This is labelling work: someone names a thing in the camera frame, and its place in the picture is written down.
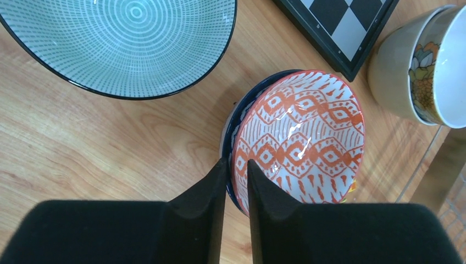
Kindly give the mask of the cream bowl green leaf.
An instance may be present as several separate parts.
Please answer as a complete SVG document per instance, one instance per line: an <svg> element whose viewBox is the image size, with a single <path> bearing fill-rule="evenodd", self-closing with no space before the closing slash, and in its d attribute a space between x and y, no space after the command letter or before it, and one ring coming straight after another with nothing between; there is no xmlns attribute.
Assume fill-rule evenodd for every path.
<svg viewBox="0 0 466 264"><path fill-rule="evenodd" d="M408 71L418 39L438 13L455 7L443 5L419 15L388 34L374 49L368 66L368 84L376 102L392 114L428 126L418 116L410 94Z"/></svg>

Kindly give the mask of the steel two-tier dish rack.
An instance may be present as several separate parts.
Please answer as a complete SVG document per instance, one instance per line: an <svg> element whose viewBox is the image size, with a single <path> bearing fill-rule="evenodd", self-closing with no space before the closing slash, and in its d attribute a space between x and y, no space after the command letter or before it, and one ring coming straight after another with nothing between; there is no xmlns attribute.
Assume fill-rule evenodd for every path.
<svg viewBox="0 0 466 264"><path fill-rule="evenodd" d="M465 129L438 128L396 201L429 208L465 260Z"/></svg>

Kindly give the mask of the plain cream bowl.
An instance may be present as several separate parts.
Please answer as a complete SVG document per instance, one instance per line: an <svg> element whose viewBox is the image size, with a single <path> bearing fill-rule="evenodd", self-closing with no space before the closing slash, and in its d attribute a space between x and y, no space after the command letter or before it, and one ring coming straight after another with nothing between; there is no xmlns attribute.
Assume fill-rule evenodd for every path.
<svg viewBox="0 0 466 264"><path fill-rule="evenodd" d="M465 128L465 6L448 8L426 25L408 71L412 102L426 122Z"/></svg>

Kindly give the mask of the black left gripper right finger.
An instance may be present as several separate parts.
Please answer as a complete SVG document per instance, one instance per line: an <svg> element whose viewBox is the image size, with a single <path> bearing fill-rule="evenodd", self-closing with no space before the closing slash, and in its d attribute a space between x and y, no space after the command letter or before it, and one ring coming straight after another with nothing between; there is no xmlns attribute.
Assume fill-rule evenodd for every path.
<svg viewBox="0 0 466 264"><path fill-rule="evenodd" d="M301 203L247 164L254 263L461 263L417 203Z"/></svg>

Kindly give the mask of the pale green striped bowl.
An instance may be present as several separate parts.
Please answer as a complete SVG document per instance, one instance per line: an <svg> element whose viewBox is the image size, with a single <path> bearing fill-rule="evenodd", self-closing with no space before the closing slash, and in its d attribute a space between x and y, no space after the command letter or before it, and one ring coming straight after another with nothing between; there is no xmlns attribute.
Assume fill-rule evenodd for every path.
<svg viewBox="0 0 466 264"><path fill-rule="evenodd" d="M89 92L152 100L220 62L237 1L1 1L1 24L37 62Z"/></svg>

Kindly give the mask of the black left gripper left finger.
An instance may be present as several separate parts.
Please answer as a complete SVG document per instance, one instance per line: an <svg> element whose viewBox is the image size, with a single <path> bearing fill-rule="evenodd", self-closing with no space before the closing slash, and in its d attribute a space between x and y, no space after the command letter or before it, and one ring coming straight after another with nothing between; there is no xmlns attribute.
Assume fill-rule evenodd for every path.
<svg viewBox="0 0 466 264"><path fill-rule="evenodd" d="M48 200L24 217L1 263L218 263L227 161L164 201Z"/></svg>

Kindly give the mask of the white blue floral bowl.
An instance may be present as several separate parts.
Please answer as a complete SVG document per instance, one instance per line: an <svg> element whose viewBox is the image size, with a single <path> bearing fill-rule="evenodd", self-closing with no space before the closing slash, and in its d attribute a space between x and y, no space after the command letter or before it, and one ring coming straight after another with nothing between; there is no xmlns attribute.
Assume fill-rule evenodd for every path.
<svg viewBox="0 0 466 264"><path fill-rule="evenodd" d="M240 204L236 198L234 186L232 184L233 172L232 172L232 149L234 147L235 137L241 125L241 122L245 118L246 113L250 107L254 104L256 99L273 83L278 80L298 72L298 69L289 69L284 70L278 73L275 73L261 82L259 82L255 87L251 88L236 104L234 105L233 110L230 112L223 130L221 132L221 138L219 143L219 157L227 159L228 169L227 169L227 180L226 180L226 191L228 196L234 205L243 212L243 209L240 207Z"/></svg>

